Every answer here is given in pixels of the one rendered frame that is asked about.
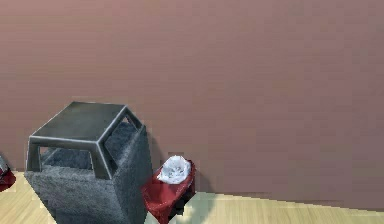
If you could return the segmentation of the white mop wringer insert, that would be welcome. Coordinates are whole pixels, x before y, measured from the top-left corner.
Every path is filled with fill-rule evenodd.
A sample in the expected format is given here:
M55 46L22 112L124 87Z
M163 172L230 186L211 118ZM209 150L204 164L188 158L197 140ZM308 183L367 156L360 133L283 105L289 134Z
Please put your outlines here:
M191 163L183 156L168 158L160 169L157 179L167 184L180 184L191 172Z

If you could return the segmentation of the grey stone trash bin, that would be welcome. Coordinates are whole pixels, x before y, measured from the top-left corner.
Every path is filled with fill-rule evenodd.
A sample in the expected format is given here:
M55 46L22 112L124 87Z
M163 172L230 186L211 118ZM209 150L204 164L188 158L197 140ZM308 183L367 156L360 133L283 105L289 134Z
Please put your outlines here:
M145 125L125 105L72 102L29 136L24 176L57 224L144 224Z

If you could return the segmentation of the red round object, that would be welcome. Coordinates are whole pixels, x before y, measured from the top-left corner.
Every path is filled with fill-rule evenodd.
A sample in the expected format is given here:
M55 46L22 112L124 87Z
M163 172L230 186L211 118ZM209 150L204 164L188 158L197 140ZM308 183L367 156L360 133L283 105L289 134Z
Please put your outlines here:
M9 189L15 182L15 175L3 157L0 156L0 192Z

